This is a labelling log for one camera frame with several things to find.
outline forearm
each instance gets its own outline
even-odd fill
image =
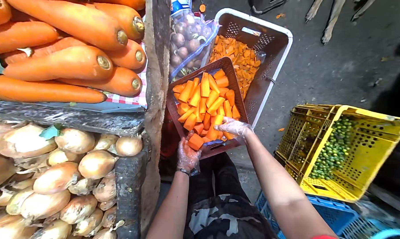
[[[188,187],[188,175],[176,171],[171,188],[150,226],[148,239],[182,238],[187,216]]]

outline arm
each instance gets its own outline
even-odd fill
[[[262,190],[284,236],[289,239],[310,239],[320,235],[337,237],[250,126],[230,118],[224,121],[228,124],[215,126],[215,129],[244,138]]]

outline brown plastic crate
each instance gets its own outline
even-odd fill
[[[234,90],[235,92],[235,105],[237,106],[238,110],[240,111],[240,121],[248,123],[246,110],[244,107],[243,98],[241,96],[240,88],[238,85],[237,77],[235,75],[234,66],[232,61],[229,57],[223,57],[215,62],[212,62],[204,67],[188,74],[181,79],[173,82],[169,85],[168,88],[168,95],[166,98],[166,106],[170,112],[172,120],[176,126],[178,134],[181,137],[186,137],[188,135],[188,131],[183,127],[183,124],[178,121],[180,115],[177,112],[177,104],[179,102],[176,100],[173,92],[173,87],[176,85],[184,84],[188,80],[193,80],[195,77],[202,78],[203,72],[207,73],[214,73],[217,70],[222,69],[225,72],[225,75],[228,77],[229,86],[228,88]],[[223,142],[222,140],[215,140],[215,143],[211,145],[203,145],[203,152],[201,155],[201,159],[208,158],[210,156],[225,152],[228,149],[235,148],[240,146],[240,143],[236,139],[231,139]]]

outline plastic glove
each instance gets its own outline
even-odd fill
[[[214,128],[218,131],[225,131],[225,132],[232,133],[235,135],[240,135],[243,138],[245,137],[245,135],[248,131],[250,131],[250,130],[253,131],[250,124],[243,123],[243,122],[237,121],[237,120],[229,118],[229,117],[224,117],[223,122],[226,124],[215,125]]]
[[[187,171],[191,171],[195,168],[197,171],[199,171],[201,151],[201,149],[198,151],[193,150],[190,146],[188,146],[188,140],[182,138],[179,142],[177,168],[183,168]]]

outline chopped carrot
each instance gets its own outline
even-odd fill
[[[191,136],[190,140],[188,140],[188,146],[193,150],[199,150],[203,143],[203,139],[196,133]]]

